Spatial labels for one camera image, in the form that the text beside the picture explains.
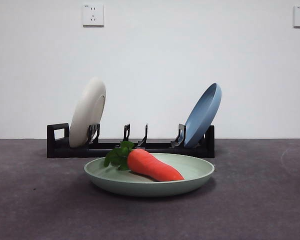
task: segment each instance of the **plate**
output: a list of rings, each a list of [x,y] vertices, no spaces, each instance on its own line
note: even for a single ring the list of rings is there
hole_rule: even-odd
[[[131,171],[119,171],[115,166],[104,167],[104,157],[88,162],[84,166],[84,171],[96,186],[115,194],[164,197],[200,188],[215,170],[210,162],[197,157],[169,153],[152,153],[152,155],[177,169],[184,180],[154,181]]]
[[[80,147],[87,142],[88,127],[100,123],[105,102],[105,84],[97,77],[91,78],[74,110],[69,133],[71,148]]]
[[[214,120],[221,102],[221,88],[213,83],[200,97],[185,122],[184,146],[194,148]]]

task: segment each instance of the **carrot leaves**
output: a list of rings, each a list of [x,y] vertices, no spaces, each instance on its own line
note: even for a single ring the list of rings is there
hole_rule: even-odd
[[[129,170],[127,164],[127,158],[129,153],[133,150],[135,144],[131,141],[122,141],[119,148],[114,148],[107,153],[104,159],[103,166],[108,167],[109,164],[118,166],[118,170],[127,171]]]

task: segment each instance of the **light green plate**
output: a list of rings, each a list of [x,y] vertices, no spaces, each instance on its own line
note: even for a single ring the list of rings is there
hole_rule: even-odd
[[[97,158],[84,166],[90,180],[99,188],[121,195],[163,197],[190,192],[201,187],[211,177],[215,167],[208,161],[193,156],[152,153],[160,161],[177,169],[184,180],[153,181],[118,167],[104,167],[105,158]]]

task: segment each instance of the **dish rack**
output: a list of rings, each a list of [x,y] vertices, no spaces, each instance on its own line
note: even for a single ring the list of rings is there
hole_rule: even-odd
[[[55,130],[64,129],[64,137],[56,139]],[[72,148],[69,145],[69,124],[59,123],[48,125],[47,128],[47,157],[48,158],[100,158],[114,148],[120,146],[120,141],[129,141],[130,124],[124,126],[123,139],[112,139],[110,142],[99,139],[100,124],[89,125],[85,145]],[[165,153],[188,155],[197,158],[215,157],[215,127],[210,125],[204,136],[193,148],[184,147],[186,125],[178,125],[178,134],[174,140],[164,142],[160,139],[148,139],[148,124],[145,125],[145,135],[142,140],[134,142],[136,148],[145,149],[149,153]]]

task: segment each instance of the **toy carrot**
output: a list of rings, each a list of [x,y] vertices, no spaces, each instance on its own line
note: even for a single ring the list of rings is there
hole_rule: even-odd
[[[104,166],[109,166],[111,162],[112,165],[119,166],[119,170],[131,170],[158,181],[184,180],[175,168],[141,148],[133,149],[134,146],[130,141],[121,142],[120,148],[114,148],[105,156]]]

